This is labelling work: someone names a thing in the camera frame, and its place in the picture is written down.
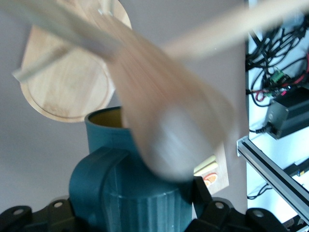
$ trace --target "cable connector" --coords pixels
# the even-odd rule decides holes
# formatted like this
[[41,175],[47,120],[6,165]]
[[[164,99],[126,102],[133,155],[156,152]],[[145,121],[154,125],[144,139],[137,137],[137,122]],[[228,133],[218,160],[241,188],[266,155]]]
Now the cable connector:
[[257,130],[250,130],[250,132],[256,133],[256,134],[260,134],[260,133],[265,133],[265,132],[270,132],[273,129],[273,125],[268,122],[265,126],[263,126],[260,129]]

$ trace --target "blurry wooden spatula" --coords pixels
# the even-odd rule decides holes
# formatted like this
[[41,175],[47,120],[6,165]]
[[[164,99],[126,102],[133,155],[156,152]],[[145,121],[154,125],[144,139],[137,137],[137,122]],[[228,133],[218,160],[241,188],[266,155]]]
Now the blurry wooden spatula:
[[[287,4],[287,10],[261,26],[309,6],[307,0],[269,2]],[[141,156],[161,177],[193,178],[194,167],[212,155],[233,128],[233,109],[217,90],[115,18],[93,12],[105,33],[52,1],[0,0],[0,7],[106,59]],[[266,18],[274,11],[264,10]],[[214,30],[210,36],[239,34],[239,28],[240,21],[230,33]]]

